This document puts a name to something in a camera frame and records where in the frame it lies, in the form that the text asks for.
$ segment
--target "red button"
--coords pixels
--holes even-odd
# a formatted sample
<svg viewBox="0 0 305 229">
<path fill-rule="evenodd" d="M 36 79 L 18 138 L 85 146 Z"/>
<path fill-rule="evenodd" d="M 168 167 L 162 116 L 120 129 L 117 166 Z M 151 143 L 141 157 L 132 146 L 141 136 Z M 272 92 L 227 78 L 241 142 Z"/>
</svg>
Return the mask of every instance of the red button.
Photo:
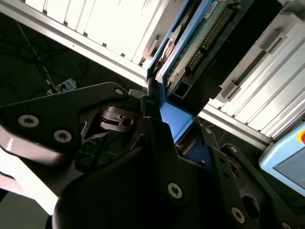
<svg viewBox="0 0 305 229">
<path fill-rule="evenodd" d="M 301 136 L 301 141 L 305 144 L 305 134 Z"/>
</svg>

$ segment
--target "electronic component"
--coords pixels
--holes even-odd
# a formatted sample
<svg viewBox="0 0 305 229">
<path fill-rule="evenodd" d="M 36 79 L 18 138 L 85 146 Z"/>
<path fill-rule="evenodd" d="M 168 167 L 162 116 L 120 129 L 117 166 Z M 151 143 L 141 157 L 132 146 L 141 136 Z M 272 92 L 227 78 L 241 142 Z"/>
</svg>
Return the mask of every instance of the electronic component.
<svg viewBox="0 0 305 229">
<path fill-rule="evenodd" d="M 193 71 L 201 58 L 206 54 L 213 40 L 233 14 L 234 9 L 231 6 L 233 3 L 233 1 L 228 0 L 217 0 L 211 4 L 168 74 L 166 84 L 168 96 L 174 94 L 180 99 L 184 98 L 190 89 L 190 85 L 187 79 L 178 85 L 180 79 L 184 76 L 184 78 L 187 78 L 190 74 L 189 71 Z"/>
<path fill-rule="evenodd" d="M 270 145 L 259 159 L 260 167 L 296 192 L 305 196 L 305 123 Z"/>
</svg>

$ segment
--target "blue cable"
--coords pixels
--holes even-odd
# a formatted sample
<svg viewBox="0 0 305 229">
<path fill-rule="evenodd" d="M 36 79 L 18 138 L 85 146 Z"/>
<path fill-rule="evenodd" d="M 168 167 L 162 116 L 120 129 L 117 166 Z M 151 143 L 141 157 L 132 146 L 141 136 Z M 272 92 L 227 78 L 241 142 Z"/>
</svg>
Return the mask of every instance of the blue cable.
<svg viewBox="0 0 305 229">
<path fill-rule="evenodd" d="M 75 66 L 75 68 L 77 69 L 77 71 L 78 71 L 79 74 L 81 75 L 82 85 L 85 86 L 84 76 L 83 76 L 83 74 L 81 73 L 79 67 L 76 65 L 76 63 L 71 59 L 71 57 L 70 57 L 67 53 L 65 53 L 65 55 L 68 57 L 69 61 Z"/>
</svg>

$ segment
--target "label sticker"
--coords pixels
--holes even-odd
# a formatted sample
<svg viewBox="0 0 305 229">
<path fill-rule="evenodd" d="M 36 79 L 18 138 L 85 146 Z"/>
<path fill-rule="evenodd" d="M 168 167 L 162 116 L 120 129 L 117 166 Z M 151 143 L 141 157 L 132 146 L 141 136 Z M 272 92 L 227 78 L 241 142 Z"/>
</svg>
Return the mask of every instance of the label sticker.
<svg viewBox="0 0 305 229">
<path fill-rule="evenodd" d="M 211 4 L 210 8 L 208 9 L 208 11 L 206 12 L 206 14 L 204 15 L 203 18 L 208 19 L 211 16 L 211 14 L 213 13 L 213 11 L 214 11 L 215 7 L 217 6 L 217 4 L 218 4 L 218 2 L 214 1 Z"/>
</svg>

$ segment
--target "screw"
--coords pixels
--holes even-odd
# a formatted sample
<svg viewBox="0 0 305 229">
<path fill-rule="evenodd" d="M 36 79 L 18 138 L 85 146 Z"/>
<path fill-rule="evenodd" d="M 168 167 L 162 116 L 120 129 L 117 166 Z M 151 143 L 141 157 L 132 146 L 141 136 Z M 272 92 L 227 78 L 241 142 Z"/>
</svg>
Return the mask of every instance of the screw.
<svg viewBox="0 0 305 229">
<path fill-rule="evenodd" d="M 119 89 L 119 88 L 115 89 L 115 92 L 117 94 L 124 94 L 124 92 L 121 89 Z"/>
<path fill-rule="evenodd" d="M 204 130 L 206 131 L 206 133 L 207 133 L 208 135 L 210 135 L 210 134 L 212 133 L 208 128 L 205 128 Z"/>
<path fill-rule="evenodd" d="M 32 128 L 38 126 L 39 119 L 33 115 L 25 114 L 18 118 L 18 122 L 23 127 Z"/>
<path fill-rule="evenodd" d="M 72 135 L 66 130 L 57 130 L 54 133 L 54 138 L 58 142 L 66 143 L 72 140 Z"/>
<path fill-rule="evenodd" d="M 237 220 L 237 222 L 239 222 L 240 224 L 243 224 L 245 222 L 244 215 L 238 208 L 231 208 L 231 213 L 233 217 Z"/>
<path fill-rule="evenodd" d="M 283 222 L 283 227 L 284 229 L 291 229 L 291 227 L 285 222 Z"/>
<path fill-rule="evenodd" d="M 237 149 L 235 149 L 234 147 L 230 147 L 230 149 L 233 151 L 233 153 L 237 153 Z"/>
<path fill-rule="evenodd" d="M 176 199 L 180 199 L 182 197 L 182 190 L 177 184 L 169 183 L 167 188 L 172 197 Z"/>
</svg>

